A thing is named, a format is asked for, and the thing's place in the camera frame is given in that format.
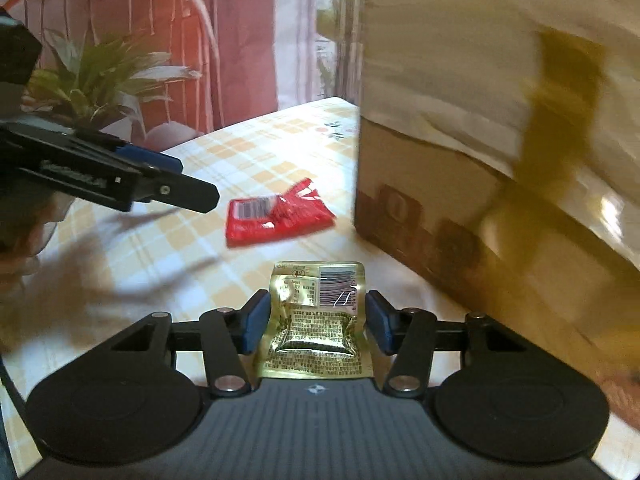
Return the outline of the person's left hand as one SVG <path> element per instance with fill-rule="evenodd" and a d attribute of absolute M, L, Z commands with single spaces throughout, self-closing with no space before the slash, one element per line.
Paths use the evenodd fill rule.
<path fill-rule="evenodd" d="M 14 295 L 23 288 L 24 278 L 38 271 L 40 252 L 50 242 L 62 213 L 58 199 L 52 196 L 26 220 L 6 228 L 6 238 L 1 240 L 1 297 Z"/>

